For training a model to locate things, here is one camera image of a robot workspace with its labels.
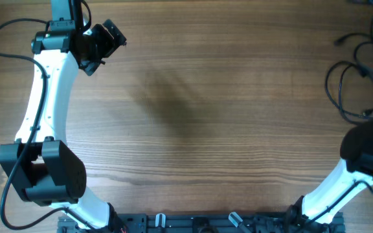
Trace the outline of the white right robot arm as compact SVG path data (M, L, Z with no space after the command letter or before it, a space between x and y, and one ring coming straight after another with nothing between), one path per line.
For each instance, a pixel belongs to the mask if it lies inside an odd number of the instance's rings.
M352 128L340 147L341 159L314 191L289 207L284 224L323 231L351 199L362 190L373 194L373 119Z

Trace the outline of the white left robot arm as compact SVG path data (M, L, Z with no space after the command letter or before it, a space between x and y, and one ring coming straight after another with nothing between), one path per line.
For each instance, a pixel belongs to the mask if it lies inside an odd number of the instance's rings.
M88 188L85 166L65 133L78 72L92 75L126 37L110 20L93 25L84 0L53 1L51 9L31 43L34 78L25 117L14 142L0 147L6 187L24 202L63 212L72 223L62 232L127 232L113 206Z

